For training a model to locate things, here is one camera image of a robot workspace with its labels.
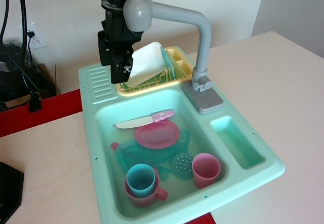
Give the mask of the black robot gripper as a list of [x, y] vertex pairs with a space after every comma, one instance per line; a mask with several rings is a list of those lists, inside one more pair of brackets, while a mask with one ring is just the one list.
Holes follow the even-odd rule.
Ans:
[[133, 67], [133, 44], [141, 40], [141, 33], [127, 28], [123, 7], [126, 0], [101, 0], [105, 10], [103, 30], [98, 32], [101, 64], [110, 65], [111, 82], [125, 83]]

